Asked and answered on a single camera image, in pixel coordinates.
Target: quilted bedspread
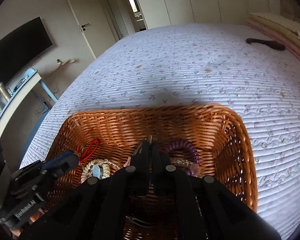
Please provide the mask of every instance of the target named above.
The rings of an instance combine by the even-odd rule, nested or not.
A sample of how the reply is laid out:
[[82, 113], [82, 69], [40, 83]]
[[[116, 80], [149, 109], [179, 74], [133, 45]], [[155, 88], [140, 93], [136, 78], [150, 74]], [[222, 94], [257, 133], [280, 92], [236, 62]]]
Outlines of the quilted bedspread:
[[244, 25], [177, 25], [128, 36], [68, 87], [42, 122], [21, 167], [44, 160], [78, 111], [217, 102], [248, 130], [258, 214], [286, 239], [300, 223], [300, 62]]

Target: blue table leg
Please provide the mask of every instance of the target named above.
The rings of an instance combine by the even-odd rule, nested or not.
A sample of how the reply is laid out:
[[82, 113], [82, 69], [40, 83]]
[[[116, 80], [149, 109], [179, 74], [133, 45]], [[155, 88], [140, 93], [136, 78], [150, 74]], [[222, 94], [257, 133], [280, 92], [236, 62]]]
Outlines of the blue table leg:
[[40, 80], [39, 83], [47, 92], [47, 94], [52, 98], [52, 100], [58, 102], [58, 98], [56, 97], [56, 95], [48, 88], [48, 86], [43, 82], [43, 80]]

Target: metal screw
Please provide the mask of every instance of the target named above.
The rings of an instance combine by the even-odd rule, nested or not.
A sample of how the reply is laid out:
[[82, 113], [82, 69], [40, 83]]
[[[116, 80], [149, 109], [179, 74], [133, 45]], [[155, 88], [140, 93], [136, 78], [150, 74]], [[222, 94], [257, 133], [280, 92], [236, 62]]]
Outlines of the metal screw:
[[88, 184], [93, 185], [96, 184], [98, 182], [98, 178], [97, 177], [90, 177], [87, 179]]
[[174, 172], [176, 170], [176, 167], [174, 165], [168, 165], [166, 166], [166, 170], [169, 172]]
[[210, 176], [210, 175], [207, 175], [207, 176], [204, 176], [204, 181], [207, 182], [207, 183], [212, 183], [214, 182], [214, 177]]
[[136, 168], [135, 168], [135, 166], [128, 166], [128, 167], [126, 167], [126, 171], [127, 172], [134, 172], [136, 170]]

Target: window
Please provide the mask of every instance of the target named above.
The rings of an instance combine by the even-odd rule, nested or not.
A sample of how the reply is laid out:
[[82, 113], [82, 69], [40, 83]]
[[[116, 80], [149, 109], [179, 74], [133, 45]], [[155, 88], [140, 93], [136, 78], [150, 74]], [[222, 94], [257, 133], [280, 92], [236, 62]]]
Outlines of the window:
[[130, 2], [130, 5], [131, 5], [132, 10], [133, 10], [134, 13], [140, 12], [139, 5], [138, 5], [138, 3], [137, 3], [137, 0], [129, 0], [129, 2]]

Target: brown basket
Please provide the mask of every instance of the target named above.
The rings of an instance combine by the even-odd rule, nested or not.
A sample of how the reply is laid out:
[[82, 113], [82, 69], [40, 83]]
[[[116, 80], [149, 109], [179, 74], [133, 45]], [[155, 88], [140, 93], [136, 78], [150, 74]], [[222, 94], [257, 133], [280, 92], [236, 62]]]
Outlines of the brown basket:
[[[75, 152], [79, 149], [80, 155], [91, 140], [99, 138], [98, 150], [85, 164], [100, 158], [123, 165], [139, 142], [150, 135], [161, 147], [176, 138], [192, 142], [199, 154], [202, 173], [214, 175], [256, 212], [257, 179], [249, 136], [241, 118], [219, 104], [80, 112], [63, 123], [47, 159], [53, 159], [66, 150]], [[81, 173], [82, 167], [78, 167], [57, 181], [55, 188], [48, 193], [47, 209], [79, 184]], [[173, 213], [171, 199], [159, 202], [157, 197], [150, 195], [135, 201], [149, 217], [164, 219], [156, 229], [142, 228], [127, 220], [126, 239], [175, 237], [175, 221], [169, 215]]]

